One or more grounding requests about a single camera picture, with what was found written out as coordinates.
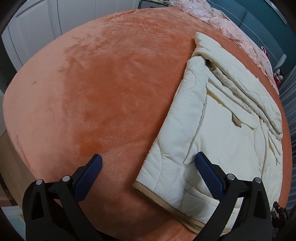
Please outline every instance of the teal wall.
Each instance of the teal wall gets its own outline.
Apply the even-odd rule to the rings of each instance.
[[[0,89],[4,93],[12,78],[16,74],[0,36]]]
[[[253,14],[271,33],[287,55],[281,67],[286,75],[296,65],[296,35],[264,0],[235,0]]]

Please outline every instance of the white quilt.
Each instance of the white quilt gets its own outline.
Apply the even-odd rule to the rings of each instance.
[[[195,43],[134,187],[198,233],[219,201],[196,169],[195,154],[203,151],[238,179],[260,177],[272,208],[281,191],[282,124],[276,103],[241,62],[202,33],[196,33]],[[238,199],[226,232],[241,202]]]

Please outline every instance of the wooden floor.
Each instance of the wooden floor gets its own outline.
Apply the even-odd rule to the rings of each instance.
[[[0,173],[0,207],[16,206],[17,203],[12,197]]]
[[[15,151],[7,131],[0,137],[0,173],[12,197],[22,207],[23,195],[35,178]]]

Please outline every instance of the bed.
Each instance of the bed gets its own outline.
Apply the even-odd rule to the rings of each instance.
[[[34,55],[3,102],[10,139],[36,179],[57,181],[94,153],[103,169],[80,206],[93,226],[121,240],[192,240],[191,232],[132,188],[158,135],[199,31],[252,72],[273,97],[283,122],[283,180],[292,151],[279,96],[234,42],[175,8],[139,9],[79,26]]]

